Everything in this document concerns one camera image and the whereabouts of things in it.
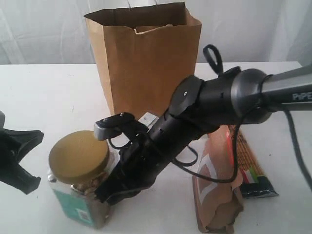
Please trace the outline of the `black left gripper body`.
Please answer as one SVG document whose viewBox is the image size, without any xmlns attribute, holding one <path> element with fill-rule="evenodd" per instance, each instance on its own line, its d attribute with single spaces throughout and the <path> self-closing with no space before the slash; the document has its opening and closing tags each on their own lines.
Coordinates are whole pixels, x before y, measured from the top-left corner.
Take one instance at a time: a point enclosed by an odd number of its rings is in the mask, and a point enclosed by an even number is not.
<svg viewBox="0 0 312 234">
<path fill-rule="evenodd" d="M 15 144 L 4 131 L 0 130 L 0 179 L 11 180 L 14 169 L 17 165 L 16 151 L 13 149 Z"/>
</svg>

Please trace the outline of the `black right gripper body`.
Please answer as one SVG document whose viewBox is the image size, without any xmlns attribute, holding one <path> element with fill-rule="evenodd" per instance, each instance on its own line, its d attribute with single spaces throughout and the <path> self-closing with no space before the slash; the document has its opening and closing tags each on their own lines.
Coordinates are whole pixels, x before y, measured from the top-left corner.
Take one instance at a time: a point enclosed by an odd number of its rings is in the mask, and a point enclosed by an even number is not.
<svg viewBox="0 0 312 234">
<path fill-rule="evenodd" d="M 151 187 L 159 174 L 159 155 L 148 139 L 148 128 L 132 121 L 123 128 L 130 143 L 119 151 L 114 177 L 123 193 L 139 193 Z"/>
</svg>

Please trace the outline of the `right robot arm black grey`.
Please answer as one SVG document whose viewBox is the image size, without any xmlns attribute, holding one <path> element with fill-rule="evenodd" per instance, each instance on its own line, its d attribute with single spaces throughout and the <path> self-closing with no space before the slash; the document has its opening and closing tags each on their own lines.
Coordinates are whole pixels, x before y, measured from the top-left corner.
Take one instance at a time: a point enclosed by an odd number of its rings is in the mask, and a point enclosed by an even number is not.
<svg viewBox="0 0 312 234">
<path fill-rule="evenodd" d="M 291 116 L 291 111 L 311 108 L 311 66 L 275 75 L 234 67 L 208 81 L 189 76 L 177 86 L 168 109 L 151 128 L 130 113 L 95 123 L 98 140 L 111 140 L 121 134 L 129 139 L 120 149 L 119 162 L 96 189 L 96 197 L 110 205 L 134 197 L 151 187 L 169 163 L 181 166 L 176 157 L 191 141 L 222 125 L 239 128 L 262 123 L 277 111 L 287 117 L 297 163 L 311 184 Z"/>
</svg>

